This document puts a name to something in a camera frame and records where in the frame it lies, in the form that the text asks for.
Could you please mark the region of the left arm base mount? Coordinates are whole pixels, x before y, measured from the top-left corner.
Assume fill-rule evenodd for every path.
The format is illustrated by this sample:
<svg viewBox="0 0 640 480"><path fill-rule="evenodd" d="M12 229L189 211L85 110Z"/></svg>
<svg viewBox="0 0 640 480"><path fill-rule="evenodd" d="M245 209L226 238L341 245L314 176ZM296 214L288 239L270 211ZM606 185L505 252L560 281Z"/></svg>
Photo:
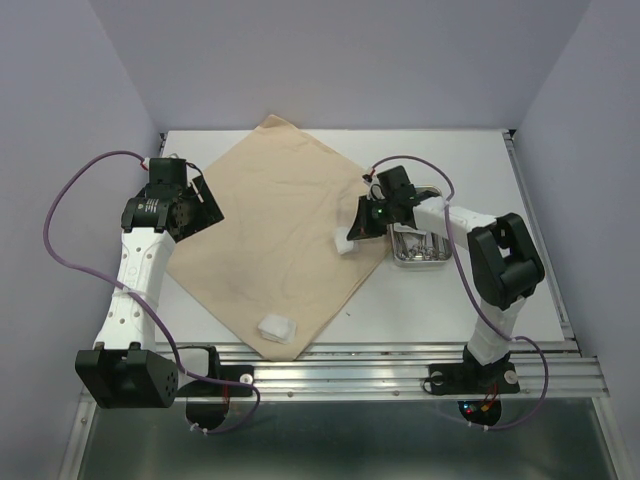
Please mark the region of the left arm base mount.
<svg viewBox="0 0 640 480"><path fill-rule="evenodd" d="M206 353L206 372L187 375L189 382L177 396L185 399L185 420L191 432L203 436L231 433L243 427L257 410L261 397L255 387L255 367L229 365L213 345L184 345L183 351Z"/></svg>

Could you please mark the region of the white gauze pad stack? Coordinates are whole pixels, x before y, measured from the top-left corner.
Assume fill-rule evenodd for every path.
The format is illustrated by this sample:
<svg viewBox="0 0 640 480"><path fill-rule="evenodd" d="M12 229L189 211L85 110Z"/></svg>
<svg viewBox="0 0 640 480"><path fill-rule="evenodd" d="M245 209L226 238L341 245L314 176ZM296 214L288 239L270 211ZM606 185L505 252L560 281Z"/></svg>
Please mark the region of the white gauze pad stack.
<svg viewBox="0 0 640 480"><path fill-rule="evenodd" d="M295 339L297 324L289 318L269 314L259 322L257 328L264 339L287 345Z"/></svg>

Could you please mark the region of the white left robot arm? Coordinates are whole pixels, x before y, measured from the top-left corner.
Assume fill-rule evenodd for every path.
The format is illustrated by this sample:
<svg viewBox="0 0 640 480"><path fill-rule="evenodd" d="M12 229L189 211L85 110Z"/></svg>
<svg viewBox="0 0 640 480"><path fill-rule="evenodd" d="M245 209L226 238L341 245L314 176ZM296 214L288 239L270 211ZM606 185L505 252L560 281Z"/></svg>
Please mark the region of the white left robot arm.
<svg viewBox="0 0 640 480"><path fill-rule="evenodd" d="M177 243L223 220L204 176L192 163L152 158L149 180L121 216L121 258L107 316L75 370L103 409L167 408L178 390L176 364L156 351L152 318Z"/></svg>

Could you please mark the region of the beige cloth drape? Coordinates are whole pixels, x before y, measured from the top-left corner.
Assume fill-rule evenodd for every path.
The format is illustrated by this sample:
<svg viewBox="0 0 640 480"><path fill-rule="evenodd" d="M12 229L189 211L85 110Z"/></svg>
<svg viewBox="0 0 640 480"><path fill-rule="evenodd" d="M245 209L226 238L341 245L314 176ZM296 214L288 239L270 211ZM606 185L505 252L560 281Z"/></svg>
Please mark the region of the beige cloth drape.
<svg viewBox="0 0 640 480"><path fill-rule="evenodd" d="M384 238L340 256L366 191L356 163L277 117L267 117L215 160L205 178L224 220L180 242L169 275L240 340L271 361L295 359L388 253ZM264 339L259 322L296 322L290 344Z"/></svg>

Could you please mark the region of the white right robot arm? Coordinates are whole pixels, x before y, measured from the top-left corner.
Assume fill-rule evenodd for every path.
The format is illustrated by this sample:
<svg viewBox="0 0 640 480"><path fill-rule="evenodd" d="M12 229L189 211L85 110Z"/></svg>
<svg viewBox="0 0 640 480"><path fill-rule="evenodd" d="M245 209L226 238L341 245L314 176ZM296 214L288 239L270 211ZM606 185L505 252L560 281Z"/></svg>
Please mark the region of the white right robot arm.
<svg viewBox="0 0 640 480"><path fill-rule="evenodd" d="M449 241L461 280L478 313L466 345L472 359L460 366L463 384L482 390L496 378L494 363L509 352L517 316L545 278L539 253L521 216L500 217L454 206L450 196L419 192L402 166L367 172L348 242L383 236L390 225L436 234ZM459 249L468 252L472 279L464 275Z"/></svg>

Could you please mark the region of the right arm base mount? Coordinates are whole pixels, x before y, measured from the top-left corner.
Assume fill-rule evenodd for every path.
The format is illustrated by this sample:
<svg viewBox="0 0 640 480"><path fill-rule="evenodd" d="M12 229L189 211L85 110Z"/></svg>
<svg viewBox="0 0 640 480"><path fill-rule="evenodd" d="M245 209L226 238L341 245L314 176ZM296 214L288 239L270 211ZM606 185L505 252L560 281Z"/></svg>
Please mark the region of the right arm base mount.
<svg viewBox="0 0 640 480"><path fill-rule="evenodd" d="M464 348L459 363L436 363L427 367L422 389L435 396L462 396L458 409L463 419L487 429L496 427L502 415L500 395L517 394L520 385L515 365L507 353L497 361L481 365Z"/></svg>

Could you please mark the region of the stainless steel tray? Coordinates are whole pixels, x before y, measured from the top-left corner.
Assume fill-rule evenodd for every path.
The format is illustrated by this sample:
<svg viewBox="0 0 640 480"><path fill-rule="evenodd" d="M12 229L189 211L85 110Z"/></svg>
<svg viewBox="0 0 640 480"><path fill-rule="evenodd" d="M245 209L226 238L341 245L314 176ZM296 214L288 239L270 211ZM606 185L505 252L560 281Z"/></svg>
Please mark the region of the stainless steel tray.
<svg viewBox="0 0 640 480"><path fill-rule="evenodd" d="M388 231L393 261L400 268L427 270L441 267L452 256L449 240L436 233L404 223L392 224Z"/></svg>

